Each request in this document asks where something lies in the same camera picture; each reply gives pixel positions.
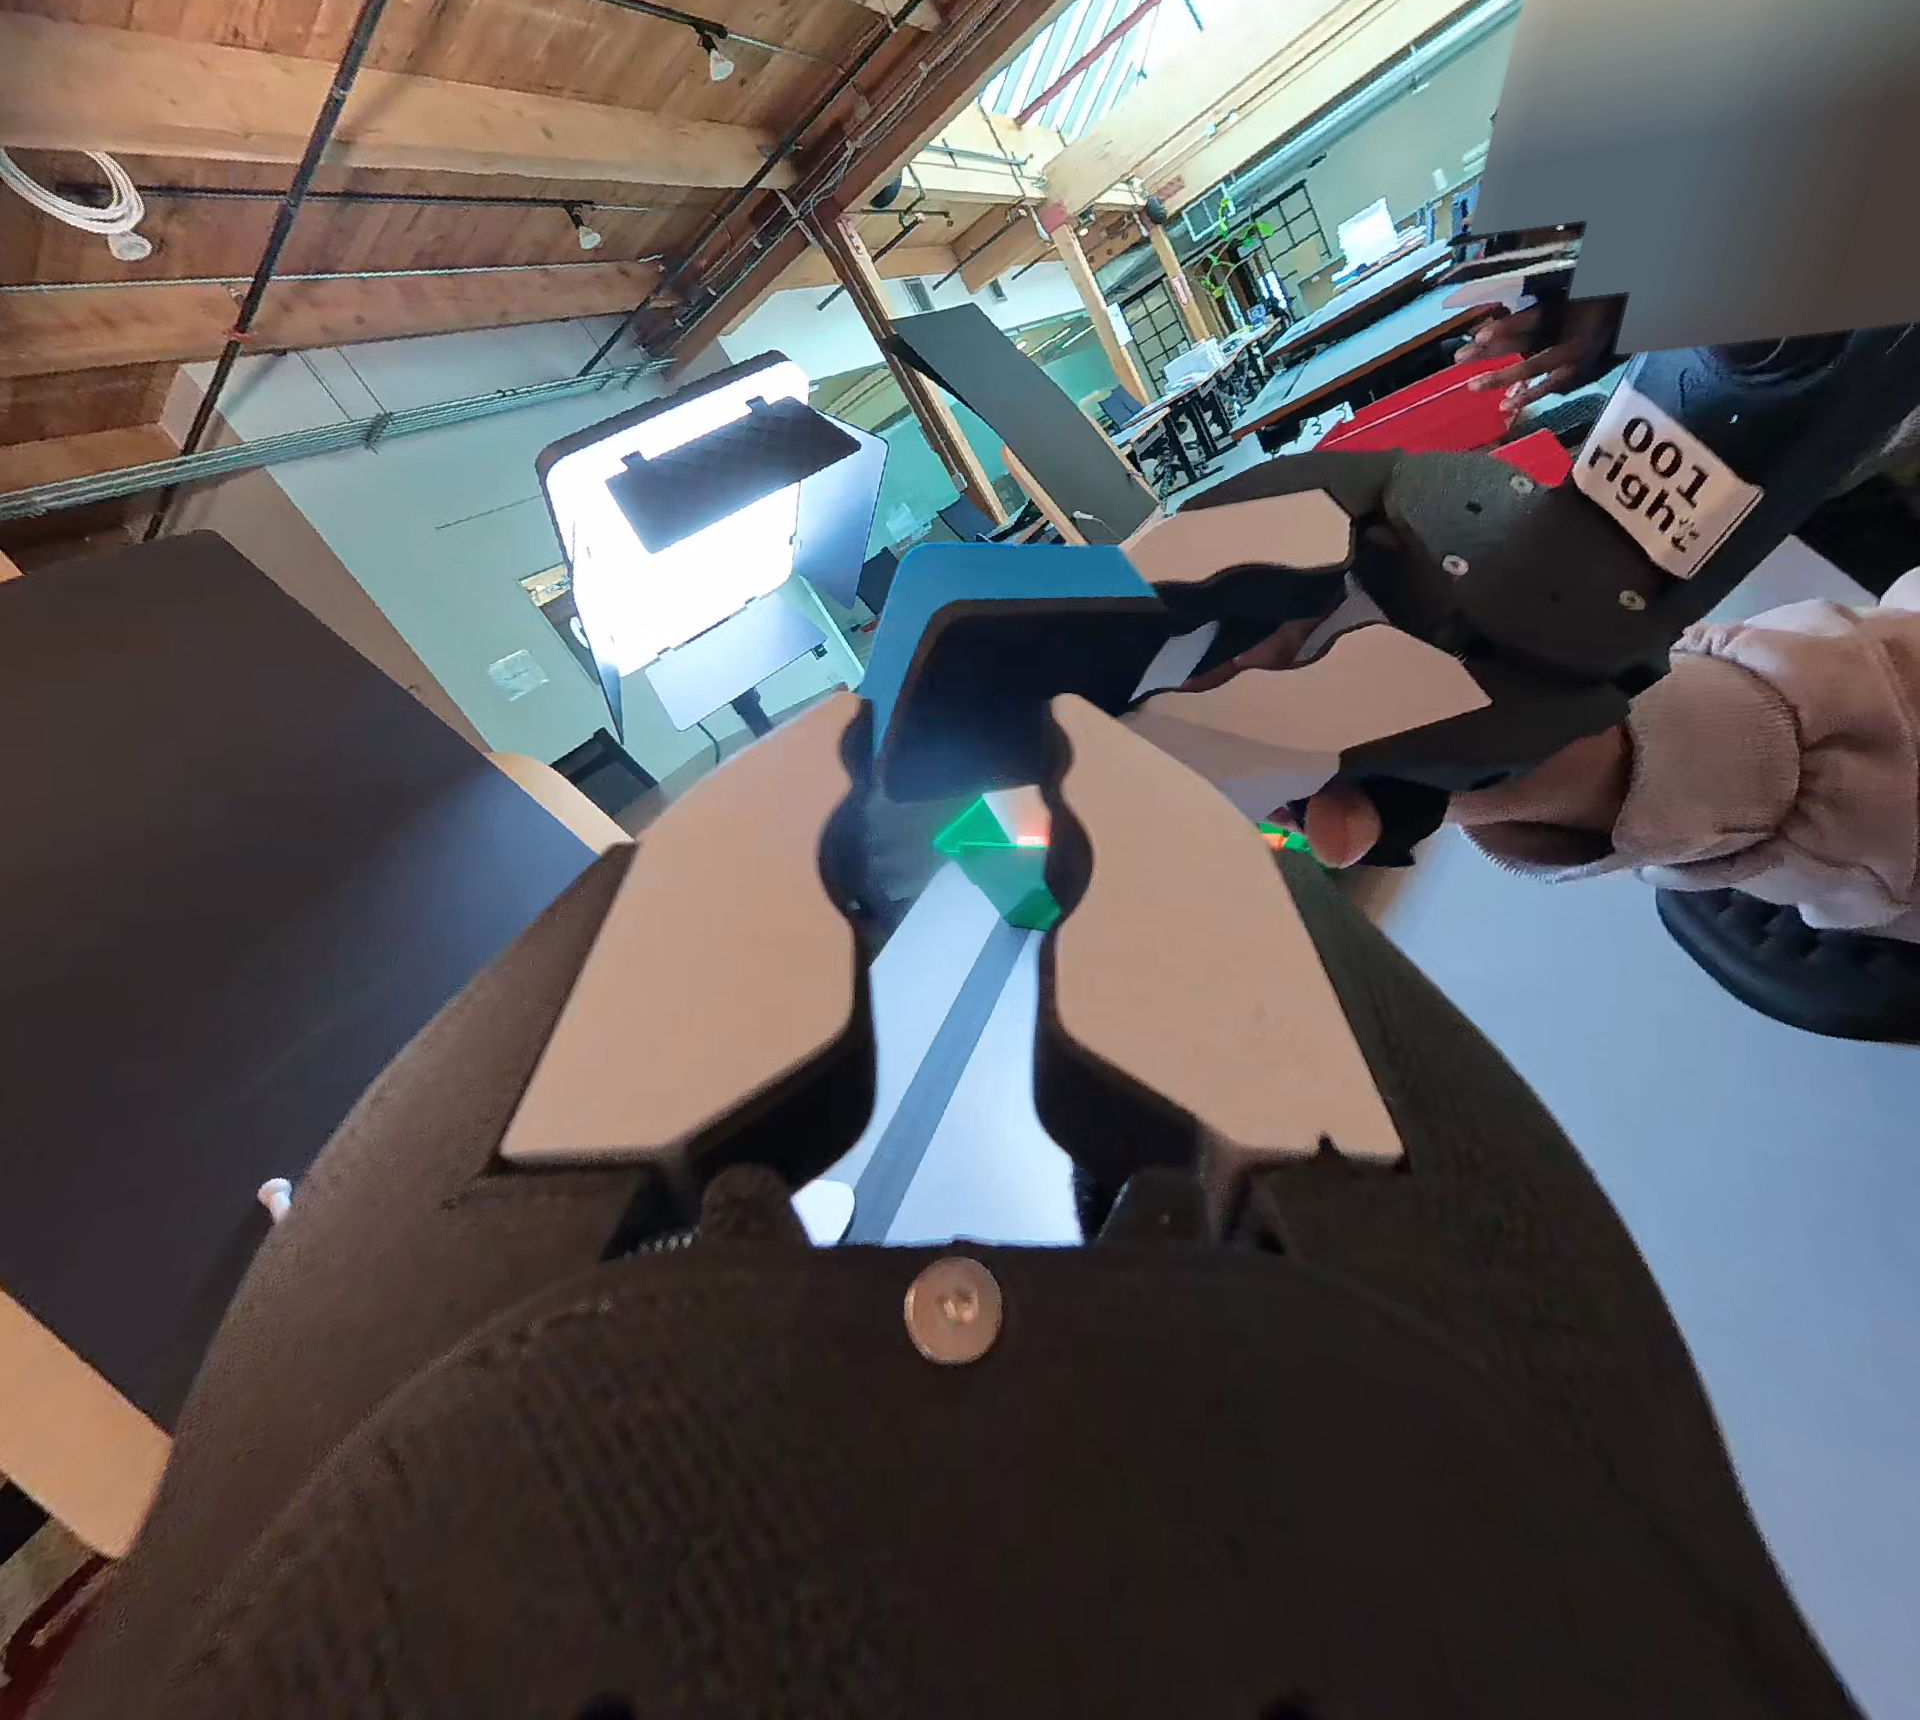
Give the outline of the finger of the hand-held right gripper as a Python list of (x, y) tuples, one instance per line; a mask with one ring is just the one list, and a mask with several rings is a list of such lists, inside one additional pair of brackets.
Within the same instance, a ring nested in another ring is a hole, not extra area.
[(1345, 597), (1353, 516), (1323, 488), (1189, 503), (1121, 551), (1179, 622), (1319, 619)]
[(1211, 779), (1327, 779), (1345, 753), (1491, 704), (1471, 668), (1388, 623), (1348, 627), (1304, 664), (1249, 668), (1202, 689), (1163, 689), (1132, 730)]

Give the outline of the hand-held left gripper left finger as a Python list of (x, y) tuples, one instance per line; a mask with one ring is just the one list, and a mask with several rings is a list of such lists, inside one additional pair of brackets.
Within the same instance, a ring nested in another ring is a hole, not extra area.
[(832, 693), (639, 840), (497, 1144), (517, 1175), (641, 1168), (670, 1199), (805, 1187), (879, 1096), (858, 915), (873, 712)]

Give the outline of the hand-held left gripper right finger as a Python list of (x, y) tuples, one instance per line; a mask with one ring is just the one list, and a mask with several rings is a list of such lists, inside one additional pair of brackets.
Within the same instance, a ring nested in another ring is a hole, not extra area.
[(1112, 1193), (1185, 1173), (1207, 1213), (1323, 1158), (1400, 1169), (1402, 1132), (1257, 819), (1082, 695), (1048, 704), (1047, 750), (1045, 1132)]

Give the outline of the blue black foam block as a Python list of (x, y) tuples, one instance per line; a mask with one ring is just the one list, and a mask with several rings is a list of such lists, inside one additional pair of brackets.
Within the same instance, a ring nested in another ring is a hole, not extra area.
[(900, 562), (860, 695), (894, 803), (1045, 779), (1052, 700), (1124, 709), (1179, 623), (1116, 546), (936, 541)]

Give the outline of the person's right forearm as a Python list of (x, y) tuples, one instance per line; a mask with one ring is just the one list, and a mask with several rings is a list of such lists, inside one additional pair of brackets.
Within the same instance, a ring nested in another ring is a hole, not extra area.
[(1917, 573), (1872, 606), (1689, 627), (1622, 723), (1634, 767), (1611, 856), (1542, 879), (1633, 873), (1918, 940)]

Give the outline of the person's right hand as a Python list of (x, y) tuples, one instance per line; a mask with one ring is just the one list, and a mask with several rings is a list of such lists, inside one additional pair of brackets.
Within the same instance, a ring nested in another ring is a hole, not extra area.
[[(1530, 772), (1453, 795), (1448, 823), (1514, 872), (1542, 877), (1585, 869), (1614, 851), (1633, 767), (1631, 730), (1614, 723)], [(1353, 867), (1380, 850), (1382, 812), (1354, 781), (1332, 779), (1307, 799), (1303, 831), (1319, 862)]]

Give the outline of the green plastic bin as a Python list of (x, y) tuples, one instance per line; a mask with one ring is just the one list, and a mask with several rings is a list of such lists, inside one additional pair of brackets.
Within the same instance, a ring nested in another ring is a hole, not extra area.
[(1037, 785), (974, 795), (932, 838), (1002, 922), (1034, 933), (1048, 933), (1062, 914), (1047, 879), (1048, 841), (1050, 812)]

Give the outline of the long dark work table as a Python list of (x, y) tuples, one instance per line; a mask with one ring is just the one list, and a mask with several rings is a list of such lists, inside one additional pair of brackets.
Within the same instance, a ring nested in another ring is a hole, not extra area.
[(1275, 369), (1236, 413), (1230, 438), (1273, 428), (1467, 324), (1477, 309), (1447, 299), (1471, 281), (1475, 266), (1453, 244), (1424, 244), (1337, 291), (1276, 342)]

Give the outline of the green potted plant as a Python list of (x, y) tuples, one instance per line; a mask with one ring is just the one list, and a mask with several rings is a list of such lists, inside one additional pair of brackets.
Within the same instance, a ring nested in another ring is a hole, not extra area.
[(1267, 324), (1285, 306), (1275, 291), (1276, 268), (1268, 232), (1236, 212), (1225, 192), (1190, 204), (1181, 225), (1189, 240), (1186, 269), (1197, 294), (1228, 328)]

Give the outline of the studio light panel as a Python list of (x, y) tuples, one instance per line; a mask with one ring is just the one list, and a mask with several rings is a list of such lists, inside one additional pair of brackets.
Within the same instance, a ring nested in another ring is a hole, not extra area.
[(888, 459), (778, 350), (547, 446), (540, 493), (612, 732), (631, 677), (690, 730), (824, 652), (793, 587), (857, 601)]

